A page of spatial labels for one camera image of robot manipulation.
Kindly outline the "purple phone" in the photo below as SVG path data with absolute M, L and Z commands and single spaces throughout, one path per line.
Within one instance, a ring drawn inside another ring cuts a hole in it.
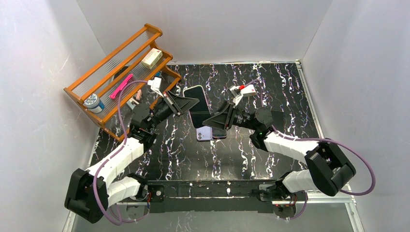
M 227 131 L 213 128 L 212 137 L 213 139 L 224 139 L 227 137 Z

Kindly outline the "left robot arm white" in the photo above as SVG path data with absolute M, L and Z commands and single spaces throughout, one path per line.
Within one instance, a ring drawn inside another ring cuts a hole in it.
M 78 168 L 72 173 L 65 208 L 90 223 L 106 217 L 113 224 L 120 225 L 122 218 L 113 219 L 107 210 L 126 198 L 138 196 L 146 180 L 137 174 L 129 174 L 119 181 L 115 178 L 152 147 L 157 137 L 157 125 L 172 115 L 185 114 L 199 102 L 197 98 L 181 97 L 167 91 L 153 108 L 141 104 L 135 106 L 130 130 L 123 142 L 95 165 L 85 170 Z

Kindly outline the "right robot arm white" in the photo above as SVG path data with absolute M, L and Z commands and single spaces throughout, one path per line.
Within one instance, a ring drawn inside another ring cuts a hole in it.
M 290 138 L 274 130 L 274 123 L 282 125 L 283 122 L 281 111 L 259 107 L 250 114 L 225 101 L 214 115 L 203 121 L 203 125 L 219 130 L 228 130 L 233 125 L 253 130 L 250 140 L 256 148 L 280 153 L 307 166 L 305 170 L 284 174 L 258 193 L 284 199 L 300 191 L 318 190 L 335 196 L 356 175 L 353 164 L 332 142 Z

